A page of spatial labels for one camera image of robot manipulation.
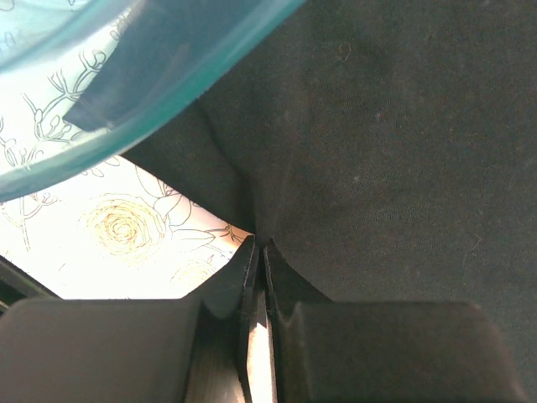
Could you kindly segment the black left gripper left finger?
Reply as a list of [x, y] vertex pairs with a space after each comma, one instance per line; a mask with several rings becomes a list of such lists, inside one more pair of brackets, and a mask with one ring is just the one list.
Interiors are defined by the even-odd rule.
[[1, 318], [4, 402], [249, 402], [253, 237], [174, 300], [26, 299]]

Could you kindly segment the black t-shirt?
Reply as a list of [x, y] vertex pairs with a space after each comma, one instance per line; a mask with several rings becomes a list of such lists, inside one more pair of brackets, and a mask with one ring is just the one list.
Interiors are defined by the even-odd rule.
[[535, 2], [309, 1], [126, 158], [332, 299], [481, 305], [535, 399]]

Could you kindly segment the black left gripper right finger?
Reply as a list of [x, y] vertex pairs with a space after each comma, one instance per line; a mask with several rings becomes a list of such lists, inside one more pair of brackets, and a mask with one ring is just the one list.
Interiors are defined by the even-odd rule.
[[525, 402], [503, 338], [479, 306], [336, 302], [263, 250], [281, 402]]

